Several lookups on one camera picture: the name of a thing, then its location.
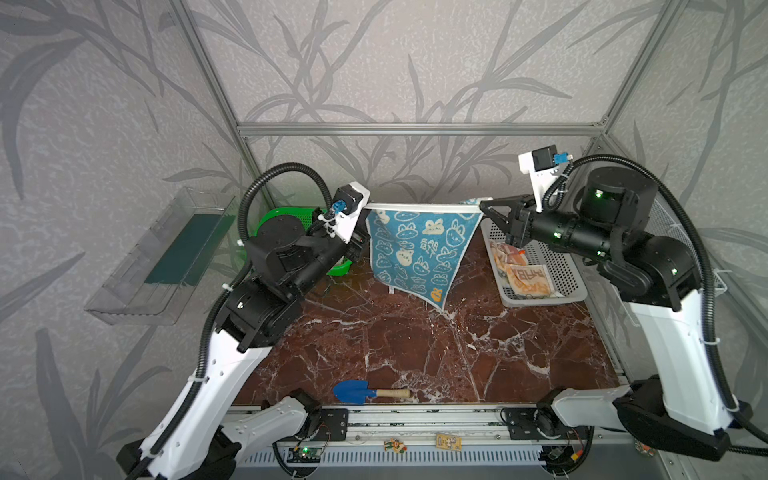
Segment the blue connector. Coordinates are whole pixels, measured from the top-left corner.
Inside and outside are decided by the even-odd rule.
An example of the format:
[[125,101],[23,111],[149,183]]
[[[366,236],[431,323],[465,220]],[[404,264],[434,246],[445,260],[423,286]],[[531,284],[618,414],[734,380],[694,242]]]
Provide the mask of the blue connector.
[[337,213],[343,212],[346,208],[346,202],[344,200],[338,200],[331,205],[331,209],[328,210],[328,215],[323,215],[327,218],[334,218]]
[[563,153],[557,154],[554,156],[554,164],[555,165],[566,164],[573,159],[574,159],[573,155],[569,154],[567,151],[564,151]]

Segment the snack bag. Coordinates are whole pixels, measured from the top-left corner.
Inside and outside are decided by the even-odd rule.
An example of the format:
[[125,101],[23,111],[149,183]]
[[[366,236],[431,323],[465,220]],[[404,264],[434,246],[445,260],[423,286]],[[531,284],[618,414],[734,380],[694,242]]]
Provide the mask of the snack bag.
[[515,294],[527,298],[557,296],[546,265],[507,265],[509,286]]

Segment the food package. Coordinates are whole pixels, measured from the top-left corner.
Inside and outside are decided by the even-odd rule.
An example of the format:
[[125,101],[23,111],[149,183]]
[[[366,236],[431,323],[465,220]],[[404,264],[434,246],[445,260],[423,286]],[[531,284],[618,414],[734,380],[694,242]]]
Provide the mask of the food package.
[[439,433],[435,438],[435,447],[442,450],[453,450],[454,452],[460,452],[462,450],[462,437]]
[[502,286],[511,288],[506,280],[507,267],[509,265],[528,265],[528,259],[525,258],[525,250],[519,250],[512,245],[493,240],[490,241],[490,247],[498,276],[502,279]]
[[507,280],[516,295],[526,298],[560,296],[554,290],[546,265],[507,265]]

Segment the clear plastic tray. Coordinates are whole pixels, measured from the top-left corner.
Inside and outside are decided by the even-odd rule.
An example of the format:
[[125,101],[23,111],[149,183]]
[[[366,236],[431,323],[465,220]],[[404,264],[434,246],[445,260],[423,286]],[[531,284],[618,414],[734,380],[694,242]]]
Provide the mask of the clear plastic tray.
[[111,325],[173,325],[237,215],[234,195],[184,187],[85,305]]
[[[485,249],[488,252],[488,259],[493,266],[493,253],[491,252],[490,240],[503,243],[506,236],[490,218],[485,218],[480,222],[480,230],[482,230]],[[502,297],[502,303],[504,303],[505,306],[561,305],[563,303],[581,302],[587,298],[587,287],[584,285],[584,281],[581,279],[578,270],[576,270],[576,264],[569,253],[553,252],[543,243],[532,240],[525,246],[525,257],[531,265],[547,266],[549,275],[552,277],[554,289],[562,296],[527,298],[516,295],[511,288],[504,286],[504,280],[501,279],[495,266],[493,266],[493,276],[496,279],[498,294]]]

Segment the shovel wooden handle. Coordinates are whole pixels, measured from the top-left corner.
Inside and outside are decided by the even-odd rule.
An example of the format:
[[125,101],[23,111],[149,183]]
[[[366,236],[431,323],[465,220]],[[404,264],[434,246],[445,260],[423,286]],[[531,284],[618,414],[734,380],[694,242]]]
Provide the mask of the shovel wooden handle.
[[411,391],[408,389],[400,389],[400,390],[378,389],[376,390],[376,396],[385,396],[385,397],[390,397],[394,399],[409,399],[411,398]]

